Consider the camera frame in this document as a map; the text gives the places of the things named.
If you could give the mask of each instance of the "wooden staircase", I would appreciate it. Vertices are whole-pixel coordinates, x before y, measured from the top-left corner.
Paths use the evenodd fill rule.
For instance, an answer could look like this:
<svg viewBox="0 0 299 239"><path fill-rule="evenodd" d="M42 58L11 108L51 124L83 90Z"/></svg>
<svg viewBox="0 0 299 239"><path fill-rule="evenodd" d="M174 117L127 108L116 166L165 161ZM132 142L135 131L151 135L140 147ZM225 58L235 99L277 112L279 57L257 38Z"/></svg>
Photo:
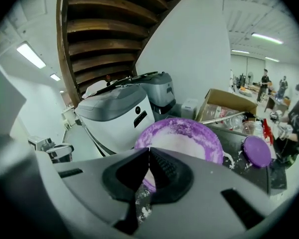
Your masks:
<svg viewBox="0 0 299 239"><path fill-rule="evenodd" d="M180 0L57 0L57 47L77 107L88 86L136 75L148 40Z"/></svg>

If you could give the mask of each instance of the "white ceiling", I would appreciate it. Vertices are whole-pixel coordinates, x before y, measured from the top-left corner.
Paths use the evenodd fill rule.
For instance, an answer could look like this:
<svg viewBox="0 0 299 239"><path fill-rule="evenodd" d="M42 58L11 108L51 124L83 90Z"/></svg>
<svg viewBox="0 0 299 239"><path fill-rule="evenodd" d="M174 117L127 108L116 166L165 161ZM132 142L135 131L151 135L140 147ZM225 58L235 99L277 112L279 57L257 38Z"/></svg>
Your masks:
<svg viewBox="0 0 299 239"><path fill-rule="evenodd" d="M299 65L299 26L281 0L218 0L218 3L223 9L231 49L248 51L246 56L254 58L271 57ZM284 43L252 37L253 32Z"/></svg>
<svg viewBox="0 0 299 239"><path fill-rule="evenodd" d="M49 77L55 73L61 78L61 81L55 82L56 86L65 90L56 46L55 7L56 0L18 0L14 4L0 25L0 63L15 61L19 67L37 70L38 76ZM24 41L29 43L46 67L38 69L16 51ZM11 67L4 68L8 73L17 69L16 64L5 64L5 67Z"/></svg>
<svg viewBox="0 0 299 239"><path fill-rule="evenodd" d="M249 51L247 56L265 56L299 65L299 27L281 0L216 0L227 23L231 49ZM18 0L0 25L0 60L9 58L49 77L56 73L64 90L58 61L55 24L56 0ZM278 45L251 36L253 32L281 39ZM46 63L36 68L17 51L27 41Z"/></svg>

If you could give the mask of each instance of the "storage box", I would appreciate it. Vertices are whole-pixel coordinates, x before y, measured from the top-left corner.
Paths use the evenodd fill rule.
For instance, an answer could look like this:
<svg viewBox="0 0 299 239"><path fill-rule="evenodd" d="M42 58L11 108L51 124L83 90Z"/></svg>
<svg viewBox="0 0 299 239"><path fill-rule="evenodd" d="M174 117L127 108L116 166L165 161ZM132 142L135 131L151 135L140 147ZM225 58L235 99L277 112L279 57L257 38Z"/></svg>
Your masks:
<svg viewBox="0 0 299 239"><path fill-rule="evenodd" d="M181 106L181 117L194 120L196 118L197 99L188 98Z"/></svg>
<svg viewBox="0 0 299 239"><path fill-rule="evenodd" d="M196 121L208 120L204 118L204 109L207 104L227 107L240 112L250 112L254 115L257 113L257 104L252 101L226 91L210 89L205 96L203 105L200 107Z"/></svg>

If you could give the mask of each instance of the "ceiling light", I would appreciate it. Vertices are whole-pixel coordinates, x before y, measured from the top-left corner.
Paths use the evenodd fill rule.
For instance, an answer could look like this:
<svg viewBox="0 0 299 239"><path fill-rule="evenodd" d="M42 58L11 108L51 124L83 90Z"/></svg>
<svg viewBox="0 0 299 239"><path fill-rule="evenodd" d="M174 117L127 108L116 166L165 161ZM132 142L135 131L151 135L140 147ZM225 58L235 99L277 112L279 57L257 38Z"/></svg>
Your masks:
<svg viewBox="0 0 299 239"><path fill-rule="evenodd" d="M279 60L278 60L278 59L269 58L269 57L265 57L265 58L267 58L267 59L269 59L269 60L272 60L272 61L275 61L275 62L279 62Z"/></svg>
<svg viewBox="0 0 299 239"><path fill-rule="evenodd" d="M27 43L22 44L16 50L39 69L46 66L45 63L34 53L34 51Z"/></svg>
<svg viewBox="0 0 299 239"><path fill-rule="evenodd" d="M249 54L248 51L241 51L241 50L231 50L232 52L240 52L240 53L246 53L246 54Z"/></svg>
<svg viewBox="0 0 299 239"><path fill-rule="evenodd" d="M261 38L261 39L265 39L267 41L271 41L271 42L274 42L274 43L277 43L277 44L283 44L284 43L280 40L277 40L277 39L274 39L274 38L271 38L271 37L268 37L268 36L265 36L265 35L262 35L262 34L252 33L251 35L253 37L258 37L258 38Z"/></svg>
<svg viewBox="0 0 299 239"><path fill-rule="evenodd" d="M50 75L50 77L51 77L53 80L56 80L57 82L58 82L59 80L61 80L60 77L58 77L56 74L52 74L52 75Z"/></svg>

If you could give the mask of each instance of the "purple lid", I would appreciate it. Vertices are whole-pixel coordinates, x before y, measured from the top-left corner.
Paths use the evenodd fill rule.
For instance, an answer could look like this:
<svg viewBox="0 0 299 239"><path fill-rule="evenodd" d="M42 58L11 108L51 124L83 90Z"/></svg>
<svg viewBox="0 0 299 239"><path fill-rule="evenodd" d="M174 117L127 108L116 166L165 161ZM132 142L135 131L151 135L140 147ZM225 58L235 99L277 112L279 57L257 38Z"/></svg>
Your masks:
<svg viewBox="0 0 299 239"><path fill-rule="evenodd" d="M186 135L201 145L205 150L205 160L216 164L223 163L224 153L217 135L205 125L191 119L170 118L160 120L150 125L140 134L136 141L135 148L151 146L151 141L154 136L167 128L168 134ZM155 187L146 180L146 177L143 183L150 191L155 191Z"/></svg>
<svg viewBox="0 0 299 239"><path fill-rule="evenodd" d="M267 143L254 135L244 140L244 152L255 166L266 167L271 162L270 149Z"/></svg>

